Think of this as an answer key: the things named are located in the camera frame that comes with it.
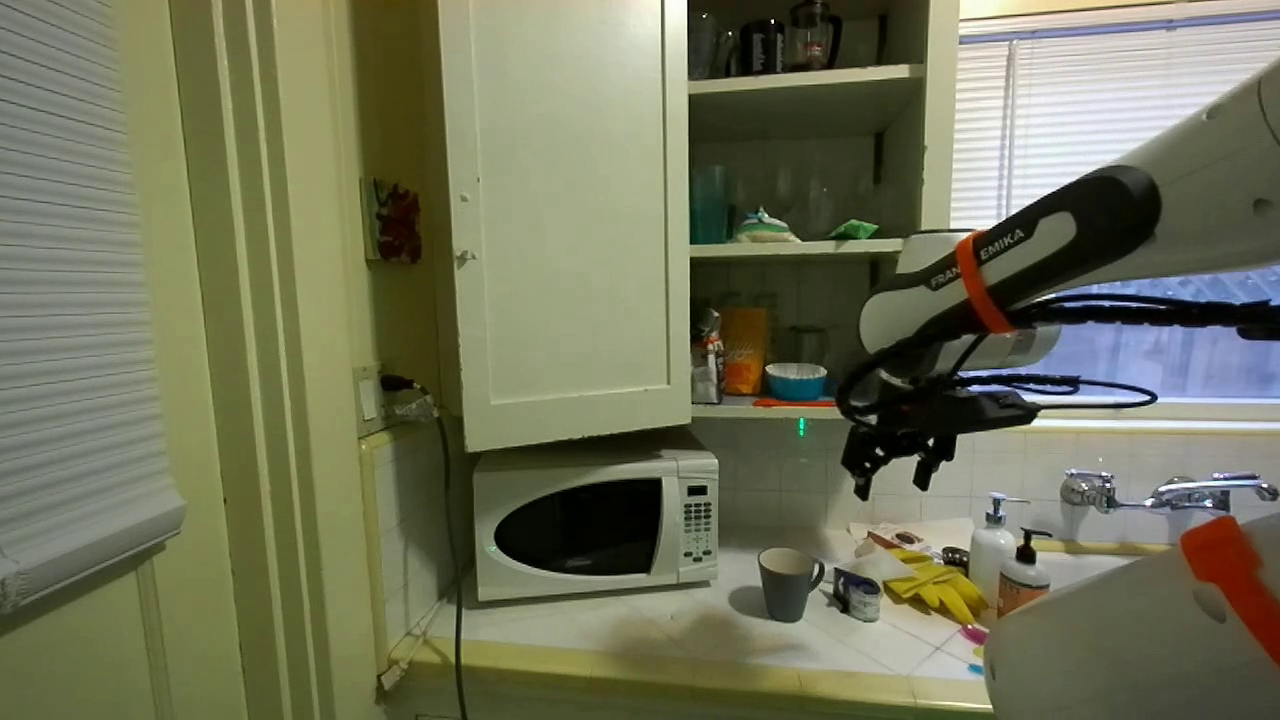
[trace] white countertop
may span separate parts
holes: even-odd
[[[928,541],[948,543],[965,532],[970,524],[958,524]],[[720,574],[698,589],[465,608],[465,664],[850,702],[993,707],[980,647],[943,615],[884,600],[879,620],[862,624],[814,591],[800,624],[768,620],[757,547],[763,543],[723,543]],[[838,532],[818,552],[843,565],[851,547]],[[414,664],[451,664],[451,608],[435,615]]]

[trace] cabinet door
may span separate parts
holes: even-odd
[[[468,449],[690,425],[686,5],[446,0]]]

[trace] microwave window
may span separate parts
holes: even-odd
[[[500,518],[495,547],[572,574],[647,570],[664,510],[662,492],[662,479],[614,479],[542,496]]]

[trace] white microwave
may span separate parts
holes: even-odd
[[[471,471],[475,600],[715,578],[720,460],[691,432],[491,453]]]

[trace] faucet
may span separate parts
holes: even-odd
[[[1067,506],[1167,506],[1167,510],[1234,510],[1234,492],[1255,492],[1277,503],[1280,486],[1259,479],[1255,471],[1212,471],[1212,475],[1176,475],[1161,483],[1149,499],[1125,503],[1115,496],[1115,475],[1102,466],[1067,466],[1062,499]]]

